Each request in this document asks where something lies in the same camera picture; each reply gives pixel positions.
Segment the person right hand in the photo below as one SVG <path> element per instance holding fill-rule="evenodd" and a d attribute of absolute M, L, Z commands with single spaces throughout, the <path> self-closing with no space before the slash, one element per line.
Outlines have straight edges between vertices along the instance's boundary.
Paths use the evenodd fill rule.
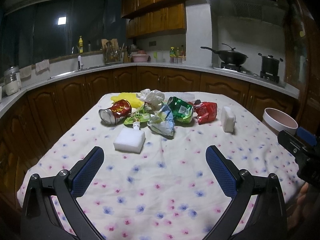
<path fill-rule="evenodd" d="M 298 206 L 305 206 L 307 204 L 311 204 L 311 197 L 308 194 L 308 189 L 309 189 L 309 183 L 305 183 L 298 194 L 297 197 L 297 205 Z"/>

